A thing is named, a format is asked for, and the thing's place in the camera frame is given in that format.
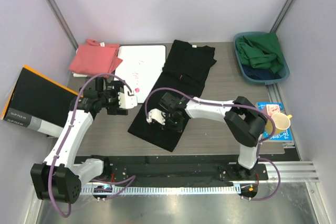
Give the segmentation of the black t shirt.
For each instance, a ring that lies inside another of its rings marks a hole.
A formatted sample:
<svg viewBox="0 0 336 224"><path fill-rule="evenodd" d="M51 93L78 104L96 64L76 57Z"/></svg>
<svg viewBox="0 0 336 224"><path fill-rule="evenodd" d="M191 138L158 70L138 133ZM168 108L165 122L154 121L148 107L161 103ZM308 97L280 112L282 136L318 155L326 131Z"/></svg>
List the black t shirt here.
<svg viewBox="0 0 336 224"><path fill-rule="evenodd" d="M210 68L216 63L214 56L214 47L193 47L188 42L175 40L162 73L152 89L172 88L191 97L200 97ZM157 124L148 124L145 106L141 106L128 132L170 152L175 149L182 136L181 132L164 130Z"/></svg>

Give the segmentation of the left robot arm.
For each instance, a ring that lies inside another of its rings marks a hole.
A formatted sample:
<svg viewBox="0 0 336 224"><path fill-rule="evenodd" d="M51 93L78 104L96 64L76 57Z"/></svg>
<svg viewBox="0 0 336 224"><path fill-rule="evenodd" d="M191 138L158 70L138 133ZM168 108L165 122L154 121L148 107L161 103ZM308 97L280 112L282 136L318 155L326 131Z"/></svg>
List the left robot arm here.
<svg viewBox="0 0 336 224"><path fill-rule="evenodd" d="M97 114L105 108L108 114L126 115L121 98L132 93L124 80L108 81L102 75L90 78L69 107L66 124L52 151L41 164L30 170L35 193L40 200L73 204L83 185L98 179L110 182L112 169L108 158L91 155L79 166L75 158L81 142Z"/></svg>

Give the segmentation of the green t shirt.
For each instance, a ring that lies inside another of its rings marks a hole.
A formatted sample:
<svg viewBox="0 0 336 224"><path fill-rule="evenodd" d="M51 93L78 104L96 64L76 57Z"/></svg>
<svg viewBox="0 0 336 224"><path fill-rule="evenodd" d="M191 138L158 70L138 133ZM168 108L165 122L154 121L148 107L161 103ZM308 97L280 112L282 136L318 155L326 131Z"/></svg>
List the green t shirt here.
<svg viewBox="0 0 336 224"><path fill-rule="evenodd" d="M242 35L235 44L240 62L244 66L276 74L285 65L281 45L275 33Z"/></svg>

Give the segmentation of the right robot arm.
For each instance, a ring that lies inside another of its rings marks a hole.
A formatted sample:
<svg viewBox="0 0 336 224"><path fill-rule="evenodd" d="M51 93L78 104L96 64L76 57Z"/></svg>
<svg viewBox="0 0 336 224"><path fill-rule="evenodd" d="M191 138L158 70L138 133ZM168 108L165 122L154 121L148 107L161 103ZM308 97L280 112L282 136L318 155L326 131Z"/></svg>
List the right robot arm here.
<svg viewBox="0 0 336 224"><path fill-rule="evenodd" d="M160 100L163 108L164 127L179 131L183 120L209 119L224 122L239 143L239 156L234 175L239 179L256 177L259 141L266 126L266 117L245 98L238 96L232 101L211 101L197 97L178 98L166 93Z"/></svg>

